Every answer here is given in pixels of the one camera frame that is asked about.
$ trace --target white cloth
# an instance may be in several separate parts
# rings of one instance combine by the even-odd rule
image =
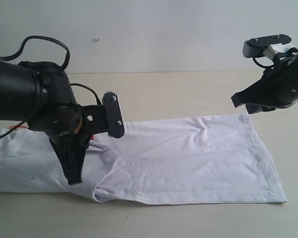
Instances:
[[[287,202],[248,114],[127,122],[125,129],[120,139],[95,135],[83,183],[73,186],[47,136],[18,130],[0,140],[0,191],[146,204]]]

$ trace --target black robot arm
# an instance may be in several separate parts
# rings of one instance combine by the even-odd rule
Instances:
[[[5,62],[20,56],[30,39],[47,40],[63,47],[66,50],[64,63],[58,66],[46,61],[23,61],[18,65]],[[69,60],[70,52],[62,42],[43,36],[27,37],[17,53],[0,57],[0,120],[22,121],[18,126],[27,122],[30,130],[45,132],[69,184],[75,184],[81,182],[91,136],[108,132],[120,138],[124,135],[124,125],[118,97],[113,92],[107,92],[101,103],[92,89],[73,84],[91,90],[97,105],[81,106],[76,102],[64,72]]]
[[[262,78],[245,90],[235,93],[235,107],[246,105],[248,113],[268,112],[284,109],[298,101],[298,49],[287,35],[253,38],[245,41],[243,55],[265,68]],[[257,58],[272,60],[263,66]]]

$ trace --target black cable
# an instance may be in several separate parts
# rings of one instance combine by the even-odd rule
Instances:
[[[12,129],[7,131],[5,134],[0,135],[0,139],[4,138],[5,136],[9,135],[11,132],[15,131],[19,126],[23,125],[25,121],[20,122],[18,125],[14,126]]]
[[[0,60],[1,61],[10,61],[10,60],[14,60],[17,57],[19,57],[22,54],[23,50],[24,50],[25,43],[28,40],[31,40],[31,39],[40,39],[40,40],[49,41],[49,42],[55,43],[55,44],[63,47],[66,50],[66,55],[65,55],[65,60],[64,60],[63,64],[60,66],[60,70],[65,70],[67,68],[67,66],[69,65],[69,61],[70,61],[70,51],[69,51],[69,49],[62,42],[60,42],[60,41],[58,41],[54,38],[47,37],[47,36],[28,36],[27,38],[25,38],[23,40],[23,42],[20,46],[20,49],[15,54],[13,54],[11,56],[0,57]]]
[[[80,84],[80,83],[71,83],[70,85],[71,85],[71,86],[82,87],[82,88],[84,88],[84,89],[89,90],[90,92],[92,92],[92,93],[94,94],[94,96],[95,96],[95,98],[96,98],[97,105],[101,105],[101,101],[100,101],[100,99],[98,98],[98,96],[97,96],[97,94],[95,93],[95,91],[92,90],[91,88],[89,88],[89,87],[87,87],[87,86],[85,86],[85,85],[83,85],[83,84]]]
[[[261,68],[272,68],[272,67],[274,67],[274,64],[272,64],[272,65],[270,65],[270,66],[265,66],[265,65],[260,64],[260,63],[256,60],[255,57],[253,57],[253,61],[254,61],[254,63],[255,63],[257,66],[259,66],[259,67],[261,67]]]

